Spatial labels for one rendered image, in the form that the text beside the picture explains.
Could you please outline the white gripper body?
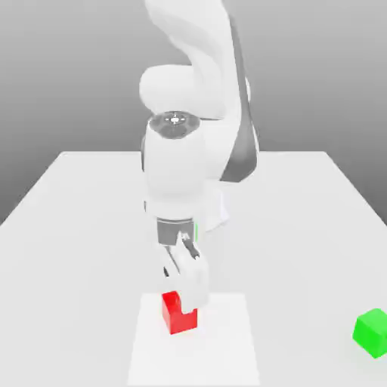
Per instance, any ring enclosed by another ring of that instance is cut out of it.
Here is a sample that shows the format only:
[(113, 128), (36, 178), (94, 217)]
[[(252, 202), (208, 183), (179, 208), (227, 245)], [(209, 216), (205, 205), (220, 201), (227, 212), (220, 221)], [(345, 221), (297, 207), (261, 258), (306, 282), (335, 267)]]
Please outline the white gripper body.
[(179, 231), (174, 246), (162, 246), (163, 291), (176, 291), (182, 311), (202, 308), (209, 299), (209, 265), (188, 233)]

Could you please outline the small green cube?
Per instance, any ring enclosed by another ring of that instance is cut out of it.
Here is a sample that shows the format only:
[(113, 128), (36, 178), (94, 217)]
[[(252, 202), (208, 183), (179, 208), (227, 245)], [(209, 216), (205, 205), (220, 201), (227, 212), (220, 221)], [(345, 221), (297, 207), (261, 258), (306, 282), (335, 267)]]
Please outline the small green cube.
[(352, 338), (373, 358), (387, 354), (387, 313), (374, 308), (358, 316)]

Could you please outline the small red cube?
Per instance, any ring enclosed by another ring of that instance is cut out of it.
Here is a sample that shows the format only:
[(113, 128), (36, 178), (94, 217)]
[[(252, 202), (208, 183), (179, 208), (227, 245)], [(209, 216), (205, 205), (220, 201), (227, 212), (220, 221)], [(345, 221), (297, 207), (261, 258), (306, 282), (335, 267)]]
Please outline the small red cube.
[(184, 313), (175, 291), (162, 294), (162, 314), (171, 335), (197, 328), (197, 309)]

